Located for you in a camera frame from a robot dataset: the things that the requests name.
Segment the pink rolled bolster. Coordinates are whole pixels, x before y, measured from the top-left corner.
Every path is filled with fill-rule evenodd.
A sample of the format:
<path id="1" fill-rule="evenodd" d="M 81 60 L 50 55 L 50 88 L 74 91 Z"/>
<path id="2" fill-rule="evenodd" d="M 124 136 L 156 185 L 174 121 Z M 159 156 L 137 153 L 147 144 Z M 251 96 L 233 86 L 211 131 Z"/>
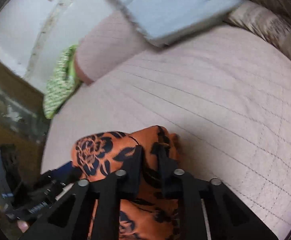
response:
<path id="1" fill-rule="evenodd" d="M 74 59 L 76 74 L 89 86 L 134 55 L 153 48 L 122 12 L 115 11 L 79 42 Z"/>

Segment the green patterned pillow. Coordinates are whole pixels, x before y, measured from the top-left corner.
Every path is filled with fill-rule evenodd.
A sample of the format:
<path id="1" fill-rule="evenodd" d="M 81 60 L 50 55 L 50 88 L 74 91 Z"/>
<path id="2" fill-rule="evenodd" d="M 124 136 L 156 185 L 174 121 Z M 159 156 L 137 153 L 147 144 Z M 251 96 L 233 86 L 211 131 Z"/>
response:
<path id="1" fill-rule="evenodd" d="M 81 84 L 75 70 L 77 47 L 78 45 L 75 44 L 62 51 L 47 81 L 43 99 L 43 112 L 46 119 L 51 120 Z"/>

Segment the light blue grey pillow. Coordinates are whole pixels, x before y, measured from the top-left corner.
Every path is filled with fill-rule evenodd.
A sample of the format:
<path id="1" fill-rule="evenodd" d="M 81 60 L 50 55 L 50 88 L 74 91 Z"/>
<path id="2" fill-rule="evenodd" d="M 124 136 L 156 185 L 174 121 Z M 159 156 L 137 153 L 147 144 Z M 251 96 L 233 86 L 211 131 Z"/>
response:
<path id="1" fill-rule="evenodd" d="M 115 0 L 136 30 L 161 47 L 221 22 L 243 0 Z"/>

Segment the beige striped floral quilt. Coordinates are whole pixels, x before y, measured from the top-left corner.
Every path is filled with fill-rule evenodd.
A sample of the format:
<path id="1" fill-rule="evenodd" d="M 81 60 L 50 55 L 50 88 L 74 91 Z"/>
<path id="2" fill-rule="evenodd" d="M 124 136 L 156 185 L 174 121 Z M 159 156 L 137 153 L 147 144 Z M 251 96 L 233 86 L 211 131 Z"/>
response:
<path id="1" fill-rule="evenodd" d="M 226 22 L 246 29 L 276 47 L 291 61 L 291 23 L 265 7 L 244 1 Z"/>

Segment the orange black floral blouse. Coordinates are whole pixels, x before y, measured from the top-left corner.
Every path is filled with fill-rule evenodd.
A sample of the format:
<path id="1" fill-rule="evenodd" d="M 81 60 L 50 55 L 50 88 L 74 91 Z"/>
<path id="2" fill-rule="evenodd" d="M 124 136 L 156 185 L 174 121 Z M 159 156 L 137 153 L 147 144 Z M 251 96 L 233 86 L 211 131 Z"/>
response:
<path id="1" fill-rule="evenodd" d="M 164 199 L 158 153 L 180 162 L 180 138 L 165 127 L 150 126 L 133 133 L 103 132 L 78 139 L 71 151 L 72 165 L 90 182 L 119 170 L 140 173 L 139 192 L 121 200 L 119 239 L 179 239 L 177 200 Z"/>

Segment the wooden glass door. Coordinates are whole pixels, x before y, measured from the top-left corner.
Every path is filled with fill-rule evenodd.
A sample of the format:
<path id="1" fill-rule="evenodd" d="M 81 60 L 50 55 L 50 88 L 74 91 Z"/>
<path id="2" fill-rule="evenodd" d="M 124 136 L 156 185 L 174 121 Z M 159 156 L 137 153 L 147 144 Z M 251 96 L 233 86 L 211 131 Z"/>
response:
<path id="1" fill-rule="evenodd" d="M 39 170 L 50 122 L 43 95 L 0 62 L 0 145 L 14 144 L 23 169 Z"/>

